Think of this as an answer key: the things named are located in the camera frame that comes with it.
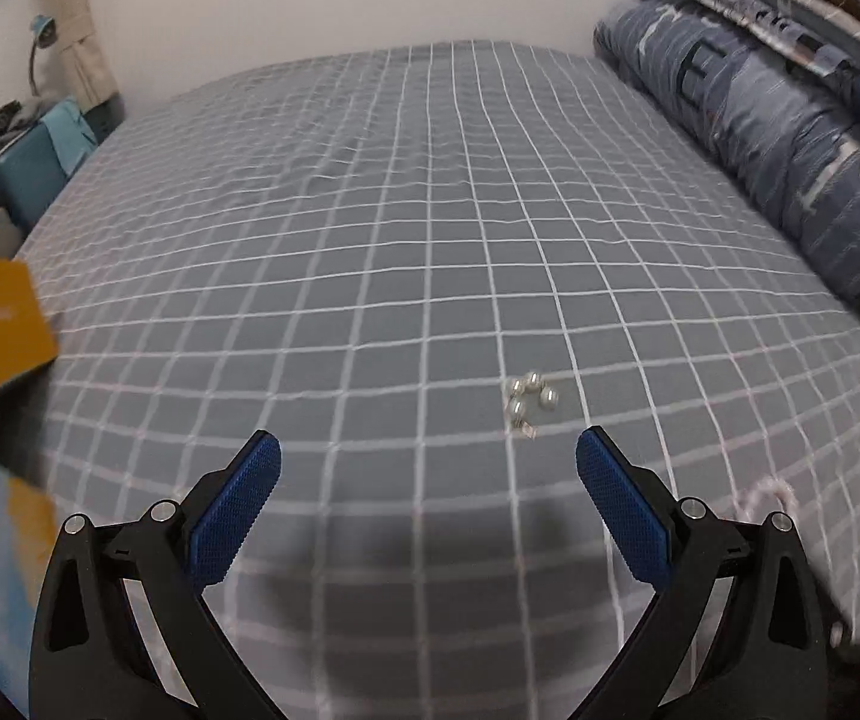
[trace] blue gripper pad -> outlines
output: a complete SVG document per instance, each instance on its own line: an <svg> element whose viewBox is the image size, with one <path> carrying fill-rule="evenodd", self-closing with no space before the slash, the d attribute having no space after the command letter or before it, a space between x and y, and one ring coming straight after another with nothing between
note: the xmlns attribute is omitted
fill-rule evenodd
<svg viewBox="0 0 860 720"><path fill-rule="evenodd" d="M670 581L670 533L614 453L590 429L577 441L577 474L606 522L630 573L657 592Z"/></svg>
<svg viewBox="0 0 860 720"><path fill-rule="evenodd" d="M280 478L280 444L269 433L251 447L190 533L187 576L201 592L230 564Z"/></svg>

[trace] beige curtain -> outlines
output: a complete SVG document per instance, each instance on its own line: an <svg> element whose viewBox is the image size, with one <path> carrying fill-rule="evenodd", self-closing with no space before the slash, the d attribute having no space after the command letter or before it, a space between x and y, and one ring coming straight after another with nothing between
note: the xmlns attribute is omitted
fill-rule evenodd
<svg viewBox="0 0 860 720"><path fill-rule="evenodd" d="M117 82L91 20L89 0L44 0L57 20L57 48L67 83L83 112L105 103L117 92Z"/></svg>

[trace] mattress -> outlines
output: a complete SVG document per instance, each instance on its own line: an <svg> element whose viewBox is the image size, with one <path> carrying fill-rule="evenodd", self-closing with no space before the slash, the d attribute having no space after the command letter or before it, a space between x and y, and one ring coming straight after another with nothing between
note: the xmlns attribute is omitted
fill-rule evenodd
<svg viewBox="0 0 860 720"><path fill-rule="evenodd" d="M727 517L785 480L860 637L860 319L596 59L211 83L120 127L22 256L61 355L0 454L64 514L139 517L281 440L206 600L289 717L568 716L651 597L577 477L591 423ZM528 370L560 393L532 439Z"/></svg>

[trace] bed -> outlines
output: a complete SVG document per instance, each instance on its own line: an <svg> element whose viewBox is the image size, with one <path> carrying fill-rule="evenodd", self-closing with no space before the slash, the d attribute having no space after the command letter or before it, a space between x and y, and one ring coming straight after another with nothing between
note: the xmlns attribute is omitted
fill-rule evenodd
<svg viewBox="0 0 860 720"><path fill-rule="evenodd" d="M860 317L595 58L208 84L120 127L22 257L62 352L0 454L63 514L139 517L281 440L206 600L289 717L568 716L649 601L574 469L591 423L727 517L791 485L860 637ZM560 393L532 439L528 370Z"/></svg>

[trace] white bead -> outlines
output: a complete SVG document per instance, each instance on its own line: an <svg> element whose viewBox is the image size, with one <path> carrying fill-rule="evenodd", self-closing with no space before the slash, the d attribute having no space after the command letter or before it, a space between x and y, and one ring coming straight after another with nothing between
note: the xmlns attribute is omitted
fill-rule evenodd
<svg viewBox="0 0 860 720"><path fill-rule="evenodd" d="M513 424L513 427L519 427L526 419L527 404L518 397L511 398L510 403L507 404L507 415L510 418L510 424Z"/></svg>
<svg viewBox="0 0 860 720"><path fill-rule="evenodd" d="M531 370L523 377L523 385L528 392L536 392L543 386L543 377L535 370Z"/></svg>
<svg viewBox="0 0 860 720"><path fill-rule="evenodd" d="M551 412L557 408L558 403L560 403L560 395L556 389L553 389L551 386L544 386L540 390L540 408Z"/></svg>

